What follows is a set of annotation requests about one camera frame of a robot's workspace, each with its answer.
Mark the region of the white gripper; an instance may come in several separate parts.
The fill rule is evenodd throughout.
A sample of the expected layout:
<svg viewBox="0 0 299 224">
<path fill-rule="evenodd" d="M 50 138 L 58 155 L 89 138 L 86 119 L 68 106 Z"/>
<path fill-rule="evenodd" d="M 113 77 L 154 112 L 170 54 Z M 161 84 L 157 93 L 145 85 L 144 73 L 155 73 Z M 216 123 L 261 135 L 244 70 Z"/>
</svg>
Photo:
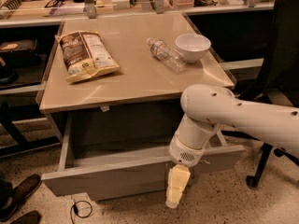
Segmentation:
<svg viewBox="0 0 299 224">
<path fill-rule="evenodd" d="M 195 166 L 202 158 L 202 149 L 193 149 L 183 145 L 175 135 L 169 146 L 169 155 L 174 167 L 169 170 L 165 204 L 169 208 L 177 208 L 183 191 L 190 179 L 188 167 Z"/>
</svg>

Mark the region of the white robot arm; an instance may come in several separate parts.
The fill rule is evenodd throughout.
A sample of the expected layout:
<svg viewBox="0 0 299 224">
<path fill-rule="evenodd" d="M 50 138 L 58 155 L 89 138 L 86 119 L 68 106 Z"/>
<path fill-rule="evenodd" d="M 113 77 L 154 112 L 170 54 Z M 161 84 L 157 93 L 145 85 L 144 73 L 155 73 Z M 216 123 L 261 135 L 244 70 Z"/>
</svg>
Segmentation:
<svg viewBox="0 0 299 224">
<path fill-rule="evenodd" d="M 190 179 L 190 169 L 205 153 L 210 138 L 221 125 L 236 128 L 276 150 L 293 162 L 299 157 L 299 108 L 235 98 L 226 88 L 195 84 L 180 97 L 184 116 L 170 142 L 175 164 L 169 170 L 165 204 L 179 205 Z"/>
</svg>

